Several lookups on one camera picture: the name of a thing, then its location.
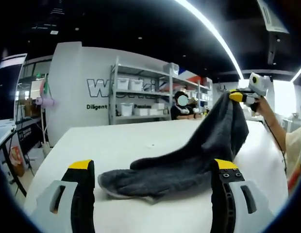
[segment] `gray towel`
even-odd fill
[[[98,177],[100,187],[117,198],[152,198],[186,191],[210,178],[214,159],[233,161],[249,133],[239,103],[225,92],[188,143],[169,154],[134,161],[130,169]]]

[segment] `ceiling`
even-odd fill
[[[213,23],[241,70],[296,73],[301,67],[298,43],[290,34],[266,30],[256,0],[188,1]],[[26,18],[18,40],[8,46],[10,53],[27,52],[32,59],[53,54],[58,42],[82,41],[83,46],[126,50],[174,62],[214,82],[238,80],[236,74],[222,75],[235,71],[229,56],[212,33],[175,0],[45,0],[40,7],[44,13]],[[59,33],[50,34],[51,30]],[[268,64],[271,47],[274,58]]]

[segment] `white table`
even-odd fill
[[[30,214],[37,196],[60,180],[75,161],[92,159],[96,178],[142,157],[155,157],[186,144],[199,120],[161,121],[70,129],[47,156],[29,188],[24,204]],[[246,180],[253,180],[277,213],[285,203],[286,176],[282,156],[259,122],[248,121],[249,136],[235,159]],[[182,194],[150,205],[143,200],[109,200],[96,182],[94,224],[100,233],[207,233],[212,225],[212,190]]]

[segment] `yellow sleeve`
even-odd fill
[[[294,132],[286,134],[285,146],[287,154],[287,171],[290,174],[301,153],[301,127]]]

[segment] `person's hand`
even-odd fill
[[[277,119],[267,100],[264,97],[261,97],[255,102],[258,103],[256,111],[264,117],[268,125],[272,125]]]

